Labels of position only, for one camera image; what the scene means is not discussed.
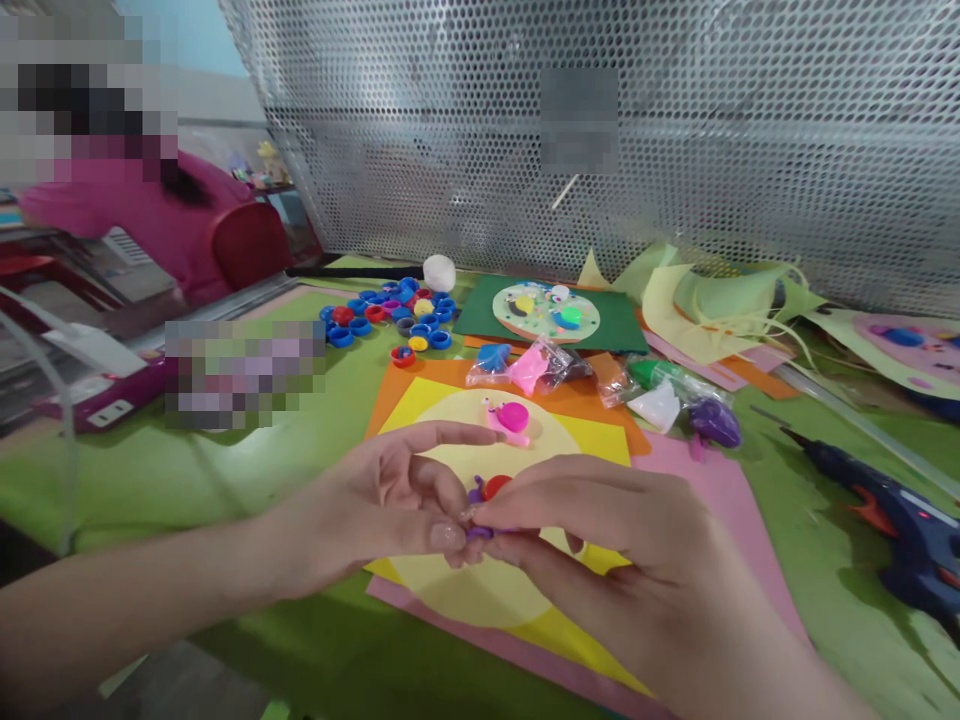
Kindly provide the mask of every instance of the small plastic bag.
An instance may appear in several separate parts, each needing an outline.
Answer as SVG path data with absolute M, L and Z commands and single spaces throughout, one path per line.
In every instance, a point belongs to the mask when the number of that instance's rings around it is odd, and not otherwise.
M 601 353 L 587 359 L 593 369 L 597 392 L 608 410 L 623 405 L 643 393 L 643 389 L 610 353 Z

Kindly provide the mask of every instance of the white pom pom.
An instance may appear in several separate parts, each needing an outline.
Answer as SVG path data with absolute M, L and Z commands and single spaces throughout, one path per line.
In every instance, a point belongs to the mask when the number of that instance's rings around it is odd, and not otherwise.
M 457 284 L 457 268 L 446 255 L 431 255 L 423 261 L 423 282 L 434 292 L 450 292 Z

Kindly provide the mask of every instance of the white cable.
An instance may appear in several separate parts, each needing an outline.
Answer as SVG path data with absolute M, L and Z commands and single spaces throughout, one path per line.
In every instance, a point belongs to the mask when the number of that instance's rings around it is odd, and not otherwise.
M 27 300 L 25 297 L 22 297 L 22 296 L 20 296 L 20 295 L 17 295 L 17 294 L 16 294 L 15 292 L 13 292 L 12 290 L 7 290 L 7 288 L 3 287 L 3 285 L 0 285 L 0 293 L 3 293 L 4 295 L 6 295 L 7 297 L 9 297 L 9 298 L 12 299 L 12 300 L 16 300 L 18 303 L 20 303 L 20 304 L 21 304 L 23 307 L 25 307 L 27 310 L 29 310 L 29 311 L 32 312 L 34 315 L 36 315 L 38 318 L 40 318 L 41 320 L 43 320 L 43 321 L 44 321 L 47 325 L 49 325 L 51 328 L 53 328 L 54 330 L 59 330 L 60 332 L 62 332 L 65 337 L 74 338 L 74 337 L 76 337 L 76 336 L 79 334 L 79 333 L 77 332 L 77 329 L 76 329 L 75 327 L 73 327 L 73 325 L 71 325 L 70 323 L 68 323 L 68 322 L 66 322 L 66 321 L 64 321 L 64 320 L 61 320 L 61 319 L 58 318 L 56 315 L 54 315 L 52 312 L 47 312 L 47 311 L 44 310 L 42 307 L 40 307 L 39 305 L 37 305 L 35 302 L 31 302 L 30 300 Z
M 3 323 L 10 333 L 20 341 L 20 344 L 26 348 L 27 353 L 40 366 L 43 374 L 47 376 L 47 380 L 50 381 L 60 398 L 60 407 L 63 409 L 63 439 L 67 443 L 67 468 L 61 485 L 64 518 L 59 553 L 61 556 L 66 556 L 69 554 L 72 545 L 71 538 L 73 537 L 74 518 L 77 510 L 77 485 L 80 474 L 79 448 L 77 447 L 77 436 L 73 426 L 73 399 L 70 397 L 70 391 L 67 389 L 66 383 L 63 382 L 63 378 L 60 377 L 46 354 L 37 347 L 37 343 L 30 337 L 30 334 L 7 317 L 3 311 L 0 311 L 0 323 Z

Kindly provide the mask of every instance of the perforated metal sheet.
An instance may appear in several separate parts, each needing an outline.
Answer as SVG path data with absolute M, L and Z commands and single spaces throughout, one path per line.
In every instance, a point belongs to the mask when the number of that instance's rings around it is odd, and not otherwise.
M 221 0 L 326 248 L 576 278 L 649 242 L 960 316 L 943 0 Z M 541 70 L 615 68 L 612 174 L 541 167 Z

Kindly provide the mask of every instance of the hand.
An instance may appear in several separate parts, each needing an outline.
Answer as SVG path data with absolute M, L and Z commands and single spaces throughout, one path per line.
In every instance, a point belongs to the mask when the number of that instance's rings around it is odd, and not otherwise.
M 629 560 L 600 576 L 535 535 L 500 534 L 484 546 L 679 717 L 874 717 L 787 630 L 684 480 L 561 456 L 527 468 L 472 512 L 496 529 L 560 527 L 571 549 L 586 540 Z
M 467 494 L 453 471 L 421 457 L 438 445 L 492 445 L 479 425 L 425 422 L 358 445 L 319 479 L 252 522 L 262 592 L 303 597 L 373 559 L 443 553 L 462 564 L 456 518 Z

